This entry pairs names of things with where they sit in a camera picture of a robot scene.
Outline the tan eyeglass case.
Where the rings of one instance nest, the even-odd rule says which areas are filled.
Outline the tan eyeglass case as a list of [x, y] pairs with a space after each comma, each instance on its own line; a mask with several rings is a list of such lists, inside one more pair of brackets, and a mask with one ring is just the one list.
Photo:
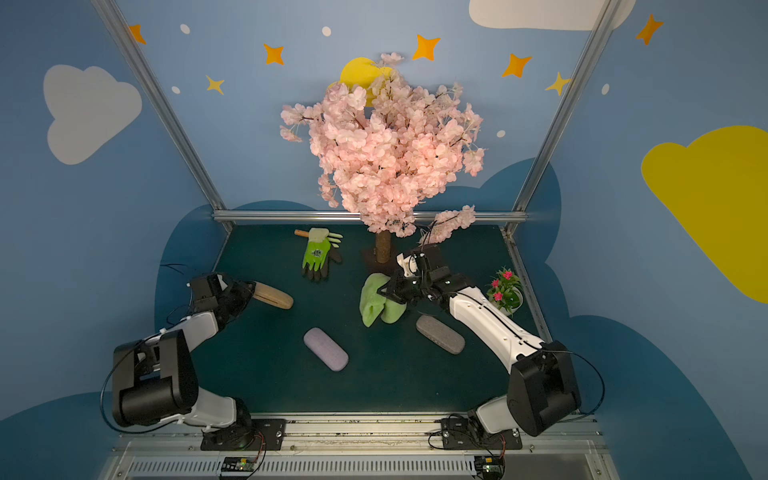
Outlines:
[[283, 310], [290, 310], [294, 305], [294, 299], [289, 294], [258, 282], [254, 284], [253, 298]]

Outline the green grey microfiber cloth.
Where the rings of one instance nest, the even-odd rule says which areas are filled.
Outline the green grey microfiber cloth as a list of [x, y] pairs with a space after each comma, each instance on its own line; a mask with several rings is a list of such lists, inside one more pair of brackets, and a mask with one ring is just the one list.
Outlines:
[[382, 273], [372, 273], [367, 277], [359, 303], [365, 327], [371, 327], [378, 319], [385, 324], [394, 324], [405, 314], [407, 307], [404, 304], [390, 300], [378, 292], [389, 280], [390, 278]]

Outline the purple eyeglass case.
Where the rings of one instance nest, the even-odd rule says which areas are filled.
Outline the purple eyeglass case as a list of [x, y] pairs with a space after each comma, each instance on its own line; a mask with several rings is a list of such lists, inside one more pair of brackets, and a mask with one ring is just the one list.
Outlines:
[[303, 341], [331, 371], [340, 372], [347, 366], [348, 353], [324, 330], [311, 328], [304, 334]]

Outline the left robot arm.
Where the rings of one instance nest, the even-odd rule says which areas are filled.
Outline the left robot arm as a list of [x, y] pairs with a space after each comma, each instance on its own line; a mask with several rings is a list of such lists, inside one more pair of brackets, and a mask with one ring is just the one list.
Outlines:
[[115, 348], [112, 417], [120, 430], [179, 422], [205, 430], [251, 425], [244, 403], [203, 389], [192, 352], [236, 320], [256, 284], [212, 273], [192, 279], [189, 313], [169, 328]]

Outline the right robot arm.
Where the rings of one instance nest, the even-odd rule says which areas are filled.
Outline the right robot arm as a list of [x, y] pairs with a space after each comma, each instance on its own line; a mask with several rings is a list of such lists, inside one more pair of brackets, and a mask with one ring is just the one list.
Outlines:
[[396, 262], [381, 294], [403, 305], [421, 299], [435, 302], [482, 340], [508, 372], [507, 393], [475, 410], [485, 432], [517, 427], [538, 436], [581, 407], [565, 345], [547, 343], [504, 315], [466, 276], [450, 271], [436, 245], [400, 254]]

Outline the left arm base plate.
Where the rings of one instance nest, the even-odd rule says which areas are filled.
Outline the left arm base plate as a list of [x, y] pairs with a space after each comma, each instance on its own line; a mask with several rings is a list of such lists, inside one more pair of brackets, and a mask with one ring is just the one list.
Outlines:
[[279, 451], [287, 422], [280, 418], [252, 419], [249, 425], [233, 424], [203, 434], [202, 451]]

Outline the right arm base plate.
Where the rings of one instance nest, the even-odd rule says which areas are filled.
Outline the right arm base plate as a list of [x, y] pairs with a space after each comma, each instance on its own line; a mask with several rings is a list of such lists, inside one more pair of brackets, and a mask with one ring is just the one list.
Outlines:
[[501, 453], [523, 447], [517, 428], [489, 433], [477, 419], [451, 414], [439, 420], [438, 446], [446, 450], [488, 450]]

